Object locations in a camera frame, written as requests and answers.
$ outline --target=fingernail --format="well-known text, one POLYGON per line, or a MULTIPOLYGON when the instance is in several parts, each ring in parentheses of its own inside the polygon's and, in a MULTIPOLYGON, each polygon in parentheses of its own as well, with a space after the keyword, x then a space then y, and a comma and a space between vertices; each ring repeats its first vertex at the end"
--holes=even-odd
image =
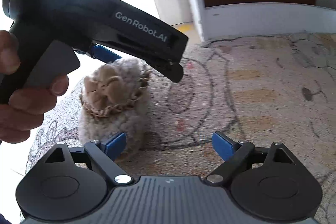
POLYGON ((20 66, 20 59, 17 53, 11 48, 5 48, 0 54, 0 62, 4 65, 7 73, 14 73, 20 66))
POLYGON ((56 81, 52 87, 51 87, 51 91, 55 94, 55 95, 59 95, 62 93, 65 93, 65 91, 68 88, 68 78, 67 77, 63 77, 60 78, 58 81, 56 81))
POLYGON ((19 110, 27 110, 31 104, 31 99, 20 93, 13 93, 9 98, 8 104, 19 110))

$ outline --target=red spot on rug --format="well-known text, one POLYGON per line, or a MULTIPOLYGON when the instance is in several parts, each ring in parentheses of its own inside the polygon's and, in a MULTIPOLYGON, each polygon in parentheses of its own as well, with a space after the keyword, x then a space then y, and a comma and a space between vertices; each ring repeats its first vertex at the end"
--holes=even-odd
POLYGON ((187 69, 188 69, 188 70, 191 70, 193 67, 194 67, 194 65, 189 61, 189 62, 187 63, 187 69))
POLYGON ((184 131, 184 128, 185 128, 185 125, 184 125, 184 119, 183 118, 179 118, 177 120, 177 126, 176 126, 176 130, 178 132, 183 132, 184 131))

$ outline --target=finger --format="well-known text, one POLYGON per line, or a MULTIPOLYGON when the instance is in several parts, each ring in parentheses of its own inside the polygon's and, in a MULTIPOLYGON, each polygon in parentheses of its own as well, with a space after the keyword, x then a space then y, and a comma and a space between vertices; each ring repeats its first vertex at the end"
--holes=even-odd
POLYGON ((20 66, 20 59, 17 55, 16 37, 7 31, 0 31, 0 73, 12 74, 20 66))
POLYGON ((15 109, 38 115, 52 110, 57 97, 46 89, 20 89, 14 91, 8 104, 15 109))
POLYGON ((30 136, 30 130, 15 130, 0 127, 0 140, 7 143, 21 143, 30 136))
POLYGON ((55 96, 62 96, 69 87, 69 78, 67 75, 56 77, 50 86, 50 91, 55 96))
POLYGON ((31 130, 39 127, 44 115, 31 115, 9 105, 0 105, 0 127, 17 130, 31 130))

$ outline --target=carpet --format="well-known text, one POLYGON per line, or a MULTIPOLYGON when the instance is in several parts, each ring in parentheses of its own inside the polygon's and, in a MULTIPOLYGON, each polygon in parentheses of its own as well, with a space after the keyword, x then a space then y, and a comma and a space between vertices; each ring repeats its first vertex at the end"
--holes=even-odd
MULTIPOLYGON (((146 141, 120 166, 135 177, 205 176, 222 163, 211 146, 214 131, 256 146, 281 141, 322 185, 316 219, 336 223, 336 36, 299 33, 201 44, 193 29, 185 33, 185 75, 174 84, 153 73, 146 141)), ((80 86, 45 115, 26 171, 57 141, 80 146, 80 86)))

